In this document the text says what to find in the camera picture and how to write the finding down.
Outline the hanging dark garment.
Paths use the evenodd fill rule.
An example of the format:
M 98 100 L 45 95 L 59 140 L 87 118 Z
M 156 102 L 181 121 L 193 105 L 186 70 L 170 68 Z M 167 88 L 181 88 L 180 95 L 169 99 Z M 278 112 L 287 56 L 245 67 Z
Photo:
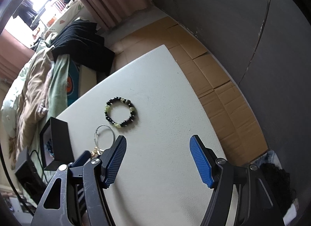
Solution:
M 23 2 L 18 7 L 17 15 L 27 26 L 30 27 L 38 13 L 33 9 L 33 2 L 31 0 L 23 0 Z

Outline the pink left curtain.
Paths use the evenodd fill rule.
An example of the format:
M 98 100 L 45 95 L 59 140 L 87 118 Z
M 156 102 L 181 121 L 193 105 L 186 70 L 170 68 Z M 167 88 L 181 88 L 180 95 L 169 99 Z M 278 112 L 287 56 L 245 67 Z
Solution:
M 3 29 L 0 37 L 1 79 L 11 84 L 33 55 L 33 50 Z

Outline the gold butterfly brooch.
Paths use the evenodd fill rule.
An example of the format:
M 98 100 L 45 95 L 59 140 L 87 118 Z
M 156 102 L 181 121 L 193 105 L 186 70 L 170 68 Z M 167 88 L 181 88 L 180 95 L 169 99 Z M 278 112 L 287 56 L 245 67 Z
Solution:
M 98 150 L 98 149 L 96 149 L 96 148 L 91 152 L 91 158 L 92 158 L 92 159 L 98 158 L 100 155 L 101 155 L 100 150 Z

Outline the green bed sheet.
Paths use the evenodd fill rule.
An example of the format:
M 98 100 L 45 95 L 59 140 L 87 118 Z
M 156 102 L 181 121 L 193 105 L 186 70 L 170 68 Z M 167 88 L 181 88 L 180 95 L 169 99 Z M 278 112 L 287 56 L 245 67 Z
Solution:
M 42 159 L 40 154 L 39 133 L 50 117 L 57 117 L 67 108 L 67 77 L 69 75 L 70 56 L 68 54 L 60 55 L 53 69 L 50 91 L 48 93 L 48 112 L 41 121 L 39 121 L 33 142 L 30 146 L 31 160 L 36 167 L 39 177 L 44 183 L 51 179 L 54 172 L 45 173 L 42 168 Z

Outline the black clothing on bed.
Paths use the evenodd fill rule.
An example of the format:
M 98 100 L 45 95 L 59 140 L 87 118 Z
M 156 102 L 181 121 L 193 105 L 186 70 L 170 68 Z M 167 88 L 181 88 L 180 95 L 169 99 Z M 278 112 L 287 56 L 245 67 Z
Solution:
M 100 74 L 110 74 L 115 53 L 105 47 L 104 37 L 97 34 L 97 23 L 78 19 L 70 23 L 52 40 L 55 59 L 68 54 L 70 58 Z

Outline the patterned window seat cushion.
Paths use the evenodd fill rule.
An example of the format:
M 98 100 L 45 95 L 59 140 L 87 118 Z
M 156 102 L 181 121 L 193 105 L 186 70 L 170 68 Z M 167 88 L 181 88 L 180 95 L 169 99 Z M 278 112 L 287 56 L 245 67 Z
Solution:
M 54 23 L 48 28 L 51 32 L 61 32 L 69 23 L 78 17 L 78 13 L 84 8 L 80 0 L 70 0 L 65 9 L 56 18 Z

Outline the black open jewelry box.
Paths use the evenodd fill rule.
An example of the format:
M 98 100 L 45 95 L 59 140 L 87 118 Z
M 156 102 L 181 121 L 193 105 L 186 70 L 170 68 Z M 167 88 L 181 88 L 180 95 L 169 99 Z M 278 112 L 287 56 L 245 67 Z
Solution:
M 40 153 L 45 171 L 74 161 L 67 122 L 50 117 L 39 134 Z

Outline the dark wardrobe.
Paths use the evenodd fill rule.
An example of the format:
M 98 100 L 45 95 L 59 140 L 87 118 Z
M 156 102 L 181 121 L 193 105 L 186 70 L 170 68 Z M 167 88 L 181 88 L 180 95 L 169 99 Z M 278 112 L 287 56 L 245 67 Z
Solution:
M 153 0 L 227 70 L 298 191 L 310 188 L 310 23 L 292 0 Z

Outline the cardboard floor sheets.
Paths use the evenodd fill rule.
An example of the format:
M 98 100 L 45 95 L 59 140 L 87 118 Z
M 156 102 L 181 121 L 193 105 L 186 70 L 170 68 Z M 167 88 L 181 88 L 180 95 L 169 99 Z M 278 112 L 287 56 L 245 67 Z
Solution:
M 204 108 L 228 161 L 242 166 L 268 150 L 250 106 L 229 75 L 195 37 L 166 16 L 107 42 L 116 70 L 165 45 Z

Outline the beige duvet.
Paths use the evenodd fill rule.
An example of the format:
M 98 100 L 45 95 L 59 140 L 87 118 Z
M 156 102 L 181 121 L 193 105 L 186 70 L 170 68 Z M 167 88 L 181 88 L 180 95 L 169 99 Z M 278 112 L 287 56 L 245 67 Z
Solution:
M 31 145 L 38 122 L 47 115 L 53 65 L 51 48 L 31 58 L 17 110 L 16 153 Z

